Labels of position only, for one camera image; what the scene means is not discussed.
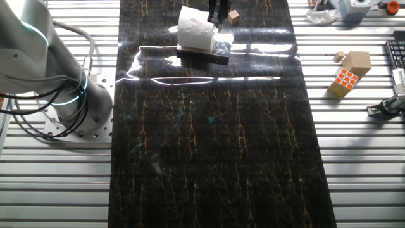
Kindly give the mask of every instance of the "plastic bag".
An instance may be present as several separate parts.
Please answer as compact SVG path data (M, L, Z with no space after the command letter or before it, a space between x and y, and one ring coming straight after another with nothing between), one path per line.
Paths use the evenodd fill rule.
M340 18L340 12L337 9L317 12L314 12L312 9L310 9L306 13L306 17L317 25L328 25L336 22L336 20Z

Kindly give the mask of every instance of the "paper towel roll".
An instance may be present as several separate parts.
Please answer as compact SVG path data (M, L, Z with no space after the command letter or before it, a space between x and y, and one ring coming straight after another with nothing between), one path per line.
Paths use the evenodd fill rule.
M209 12L183 6L178 18L178 44L211 50L214 47L214 24L207 21Z

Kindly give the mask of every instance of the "small wooden cube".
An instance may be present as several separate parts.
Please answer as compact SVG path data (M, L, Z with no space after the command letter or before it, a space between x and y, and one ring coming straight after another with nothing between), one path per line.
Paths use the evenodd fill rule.
M344 59L344 52L343 51L338 51L335 55L335 60L336 61L342 61Z
M233 10L228 13L228 21L231 25L235 25L236 23L239 22L240 15L236 10Z

